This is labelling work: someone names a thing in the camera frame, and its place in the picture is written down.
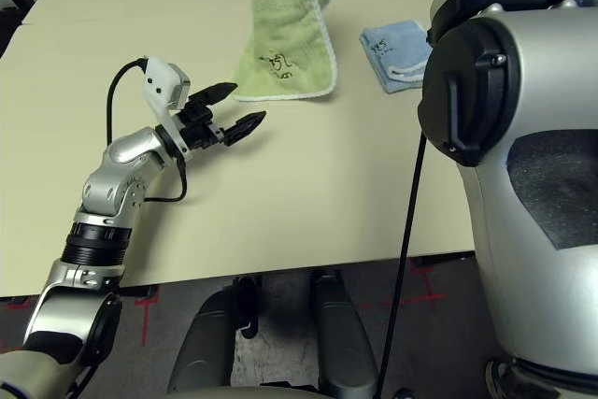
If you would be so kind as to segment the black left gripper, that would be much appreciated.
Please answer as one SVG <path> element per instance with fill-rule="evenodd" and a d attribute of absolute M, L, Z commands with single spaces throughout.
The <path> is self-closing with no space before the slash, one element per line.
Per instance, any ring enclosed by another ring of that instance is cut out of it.
<path fill-rule="evenodd" d="M 188 97 L 188 103 L 175 115 L 179 133 L 190 150 L 207 149 L 217 143 L 234 145 L 250 135 L 263 121 L 265 111 L 252 112 L 223 130 L 213 122 L 213 106 L 237 88 L 233 82 L 220 82 Z"/>

